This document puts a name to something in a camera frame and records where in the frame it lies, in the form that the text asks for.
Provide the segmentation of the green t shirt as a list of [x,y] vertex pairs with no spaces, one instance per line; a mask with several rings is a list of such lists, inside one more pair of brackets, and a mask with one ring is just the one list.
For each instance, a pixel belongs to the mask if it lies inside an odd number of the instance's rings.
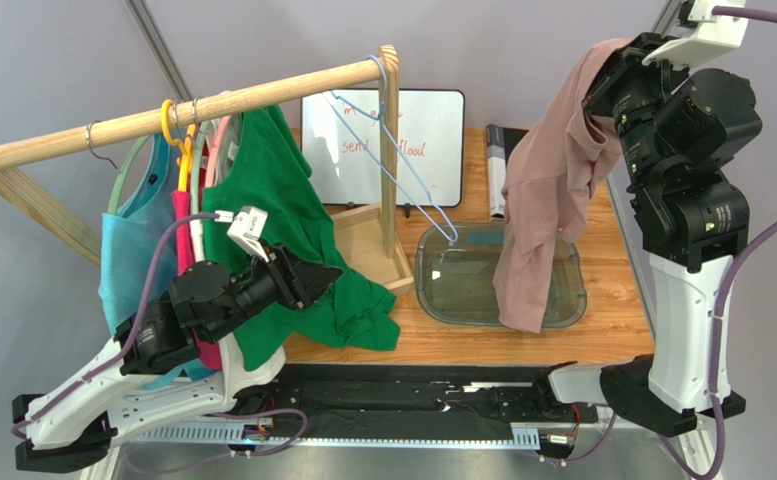
[[242,114],[239,150],[230,173],[203,191],[205,212],[268,214],[262,237],[298,257],[342,269],[342,276],[312,307],[292,311],[274,303],[233,333],[247,371],[266,363],[294,332],[333,348],[392,351],[400,336],[390,313],[396,297],[352,269],[336,246],[334,223],[310,183],[312,170],[279,106]]

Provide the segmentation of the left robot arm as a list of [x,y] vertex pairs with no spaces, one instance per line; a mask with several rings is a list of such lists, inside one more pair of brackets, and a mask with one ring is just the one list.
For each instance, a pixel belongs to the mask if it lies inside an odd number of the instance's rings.
[[231,346],[221,347],[222,368],[206,378],[139,390],[198,359],[201,342],[221,344],[268,307],[311,307],[343,274],[339,267],[300,259],[283,244],[264,251],[240,274],[212,261],[191,265],[167,292],[124,321],[72,378],[49,394],[16,397],[13,416],[24,438],[15,448],[17,469],[83,470],[148,431],[227,413],[240,392],[270,383],[285,363],[282,350],[248,371],[239,348]]

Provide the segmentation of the pink hanger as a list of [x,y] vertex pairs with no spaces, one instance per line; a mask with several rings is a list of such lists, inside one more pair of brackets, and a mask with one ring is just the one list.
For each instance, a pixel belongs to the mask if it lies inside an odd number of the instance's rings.
[[239,148],[240,124],[235,115],[222,118],[210,141],[205,174],[206,188],[218,185],[230,172]]

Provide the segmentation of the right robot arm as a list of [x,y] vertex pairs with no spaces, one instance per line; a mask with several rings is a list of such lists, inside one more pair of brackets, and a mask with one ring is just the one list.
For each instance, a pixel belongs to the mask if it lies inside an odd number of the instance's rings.
[[586,113],[613,121],[629,193],[654,275],[655,349],[631,360],[552,367],[555,404],[596,404],[665,437],[699,415],[742,414],[745,399],[725,370],[724,275],[748,243],[750,207],[723,169],[762,131],[743,77],[691,71],[654,58],[670,43],[642,33],[616,49],[593,80]]

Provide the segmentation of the dusty pink t shirt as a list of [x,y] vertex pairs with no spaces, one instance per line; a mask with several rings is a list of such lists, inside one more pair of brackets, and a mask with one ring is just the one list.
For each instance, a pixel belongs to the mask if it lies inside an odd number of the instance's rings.
[[609,39],[584,53],[507,160],[505,237],[493,287],[498,320],[510,329],[541,332],[556,242],[573,243],[585,232],[590,200],[622,158],[613,120],[587,113],[582,102],[628,42]]

